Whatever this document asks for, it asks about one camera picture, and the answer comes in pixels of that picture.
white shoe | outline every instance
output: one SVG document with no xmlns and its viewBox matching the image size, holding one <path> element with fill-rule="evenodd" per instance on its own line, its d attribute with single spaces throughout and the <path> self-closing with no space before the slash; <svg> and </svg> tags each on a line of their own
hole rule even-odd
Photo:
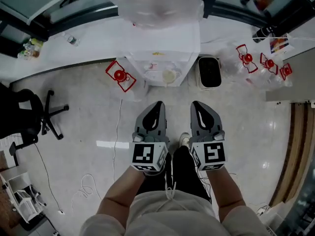
<svg viewBox="0 0 315 236">
<path fill-rule="evenodd" d="M 181 137 L 179 138 L 179 147 L 181 146 L 186 146 L 189 148 L 189 139 L 190 139 L 190 134 L 187 132 L 184 132 L 181 134 Z"/>
</svg>

white marker cube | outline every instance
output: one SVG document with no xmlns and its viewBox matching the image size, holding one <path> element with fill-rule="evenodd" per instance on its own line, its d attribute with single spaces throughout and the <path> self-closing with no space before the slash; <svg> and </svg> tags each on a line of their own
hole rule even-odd
<svg viewBox="0 0 315 236">
<path fill-rule="evenodd" d="M 139 171 L 160 171 L 168 153 L 166 143 L 130 143 L 131 166 Z"/>
<path fill-rule="evenodd" d="M 227 162 L 224 141 L 193 143 L 191 154 L 200 171 L 218 170 Z"/>
</svg>

person's left arm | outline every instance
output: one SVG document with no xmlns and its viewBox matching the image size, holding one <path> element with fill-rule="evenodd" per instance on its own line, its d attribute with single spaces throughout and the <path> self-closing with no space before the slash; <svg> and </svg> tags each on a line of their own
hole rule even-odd
<svg viewBox="0 0 315 236">
<path fill-rule="evenodd" d="M 117 219 L 126 228 L 130 205 L 145 176 L 129 166 L 122 176 L 109 188 L 98 208 L 97 214 Z"/>
</svg>

office chair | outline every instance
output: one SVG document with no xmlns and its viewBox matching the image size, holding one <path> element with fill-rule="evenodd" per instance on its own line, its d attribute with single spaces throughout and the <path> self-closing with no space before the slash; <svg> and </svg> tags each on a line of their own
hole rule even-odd
<svg viewBox="0 0 315 236">
<path fill-rule="evenodd" d="M 17 149 L 37 143 L 37 135 L 40 130 L 42 135 L 46 135 L 47 131 L 51 130 L 58 140 L 63 138 L 62 134 L 57 134 L 50 118 L 68 111 L 69 106 L 65 105 L 62 109 L 49 113 L 50 96 L 53 95 L 54 91 L 49 90 L 44 109 L 39 97 L 31 90 L 23 89 L 19 92 L 13 92 L 0 83 L 0 101 L 3 102 L 0 107 L 0 118 L 2 118 L 0 139 L 21 133 L 23 140 L 20 145 L 16 145 L 15 142 L 12 143 L 9 149 L 12 156 L 15 155 Z M 19 103 L 26 101 L 30 101 L 31 110 L 20 109 Z"/>
</svg>

gray wall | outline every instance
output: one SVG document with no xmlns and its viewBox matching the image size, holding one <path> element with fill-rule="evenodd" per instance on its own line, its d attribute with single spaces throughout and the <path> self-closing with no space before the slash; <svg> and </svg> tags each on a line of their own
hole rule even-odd
<svg viewBox="0 0 315 236">
<path fill-rule="evenodd" d="M 266 92 L 266 101 L 315 100 L 315 48 L 284 60 L 293 70 L 292 87 Z"/>
</svg>

